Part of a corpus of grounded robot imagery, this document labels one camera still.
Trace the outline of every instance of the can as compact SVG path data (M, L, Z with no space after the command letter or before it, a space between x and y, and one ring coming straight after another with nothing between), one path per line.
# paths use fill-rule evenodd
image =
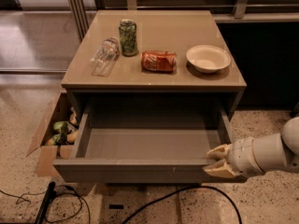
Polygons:
M121 54L123 56L135 56L138 53L136 31L137 25L133 20L121 20L120 26Z

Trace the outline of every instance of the open drawer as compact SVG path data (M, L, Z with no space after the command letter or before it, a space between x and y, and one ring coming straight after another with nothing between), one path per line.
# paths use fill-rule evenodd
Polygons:
M86 105L71 157L54 166L66 182L242 182L203 172L206 153L230 143L218 98L183 93L102 93Z

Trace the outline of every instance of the desk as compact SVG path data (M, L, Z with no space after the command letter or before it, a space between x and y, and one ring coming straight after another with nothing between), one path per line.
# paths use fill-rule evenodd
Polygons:
M176 72L144 72L136 55L120 56L109 77L92 76L89 60L104 39L119 37L122 19L136 22L140 53L174 51ZM202 166L212 163L207 151L232 141L229 120L246 82L234 59L216 74L197 72L186 59L197 45L230 53L209 11L96 14L62 81L80 118L71 159L54 163L66 181L219 181Z

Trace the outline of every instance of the tabletop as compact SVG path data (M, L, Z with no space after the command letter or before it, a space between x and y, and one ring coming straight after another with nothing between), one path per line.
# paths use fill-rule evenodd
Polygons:
M122 19L135 21L139 54L120 56L108 77L93 76L90 59L103 40L119 39ZM235 60L215 74L202 74L188 63L188 49L211 45L230 51L209 11L102 10L98 11L70 64L62 86L66 89L196 89L243 91L246 82ZM141 52L174 51L177 69L171 74L142 70Z

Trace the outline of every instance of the speckled floor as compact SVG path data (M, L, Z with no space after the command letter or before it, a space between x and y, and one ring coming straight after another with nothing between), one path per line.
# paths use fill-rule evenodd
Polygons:
M45 22L47 16L49 15L39 14L36 22ZM62 21L58 18L57 21L60 21L63 27L73 27L71 30L67 30L71 36L69 42L73 42L73 44L63 43L60 49L57 47L54 49L59 52L66 49L65 54L67 55L64 56L64 52L61 52L63 54L61 58L63 58L56 61L56 65L65 67L66 62L70 61L73 53L76 52L76 49L72 51L68 49L68 46L76 46L76 42L74 45L76 31L69 14L64 14L61 17ZM0 12L1 36L6 33L5 29L10 27L16 19L10 18L12 23L9 23L7 19L3 20L3 18L3 14ZM18 26L26 26L24 17ZM64 39L68 37L64 29L58 29L56 32L52 31L57 36L62 33L60 36L64 36ZM49 35L43 34L43 32L40 35L46 40L50 39ZM41 37L36 37L36 44L43 43ZM14 37L14 39L19 43L19 40L24 42L22 39L31 39L31 36L24 35ZM60 44L59 39L52 42L50 47ZM35 51L37 47L32 46L31 49ZM7 63L14 63L13 61L19 59L18 52L9 54L5 42L0 42L0 54L1 67L7 67ZM49 59L51 56L55 56L55 51L48 54ZM36 58L36 56L27 57L26 54L22 54L21 58L26 64L24 67L29 66L33 57L39 67L48 65L42 56ZM20 196L28 192L44 192L50 181L54 181L56 185L64 184L59 177L36 176L35 168L40 154L39 149L26 157L32 135L43 116L47 103L57 95L61 88L61 79L60 76L0 75L0 119L2 120L0 122L0 190L3 192ZM232 120L234 139L250 135L261 137L279 132L288 119L290 119L289 111L239 110L235 112ZM106 186L85 183L69 185L74 187L88 203L91 210L91 223L101 224L119 224L143 204L181 188L176 186ZM243 223L298 223L299 175L271 172L264 176L250 178L243 184L205 185L219 188L227 193L238 207ZM56 190L61 193L64 188ZM17 198L0 193L0 223L34 223L43 194L25 196L25 198L31 202L16 204ZM117 205L116 207L121 209L112 209L111 205ZM66 218L76 212L78 208L79 201L76 198L64 196L52 204L47 217L51 221ZM86 205L83 205L82 211L77 216L61 223L88 223ZM191 189L150 206L129 223L234 224L238 221L233 207L219 193L210 189Z

